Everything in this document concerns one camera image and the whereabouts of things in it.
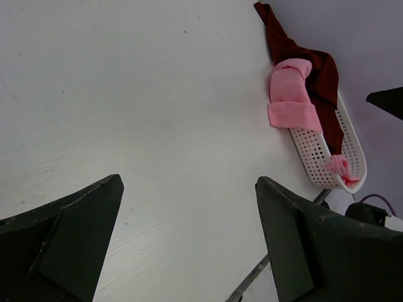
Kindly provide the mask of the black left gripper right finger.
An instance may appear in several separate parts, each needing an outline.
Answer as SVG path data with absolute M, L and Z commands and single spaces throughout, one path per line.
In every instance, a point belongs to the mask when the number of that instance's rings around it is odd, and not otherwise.
M 342 216 L 269 177 L 255 185 L 280 301 L 401 301 L 402 233 Z

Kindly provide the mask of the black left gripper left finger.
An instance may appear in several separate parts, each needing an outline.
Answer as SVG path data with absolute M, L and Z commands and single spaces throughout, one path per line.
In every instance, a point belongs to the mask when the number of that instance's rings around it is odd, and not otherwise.
M 1 220 L 1 301 L 92 301 L 123 196 L 112 174 Z

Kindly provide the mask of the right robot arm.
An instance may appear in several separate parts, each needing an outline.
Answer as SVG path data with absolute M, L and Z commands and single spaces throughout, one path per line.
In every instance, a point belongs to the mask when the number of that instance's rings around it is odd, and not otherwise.
M 372 92 L 366 97 L 366 102 L 402 120 L 402 87 Z M 370 198 L 382 200 L 390 213 L 366 203 Z M 369 225 L 402 232 L 402 219 L 396 216 L 396 211 L 390 202 L 379 194 L 369 194 L 357 203 L 349 205 L 345 216 Z

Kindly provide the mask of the dark red t shirt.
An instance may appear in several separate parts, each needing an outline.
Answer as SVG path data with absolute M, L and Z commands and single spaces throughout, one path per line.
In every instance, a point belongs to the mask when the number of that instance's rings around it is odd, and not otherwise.
M 312 64 L 305 82 L 307 93 L 315 106 L 330 153 L 341 154 L 344 133 L 336 117 L 339 74 L 334 59 L 328 53 L 298 46 L 287 36 L 269 4 L 257 2 L 254 8 L 265 25 L 266 41 L 274 65 L 286 59 L 305 59 Z

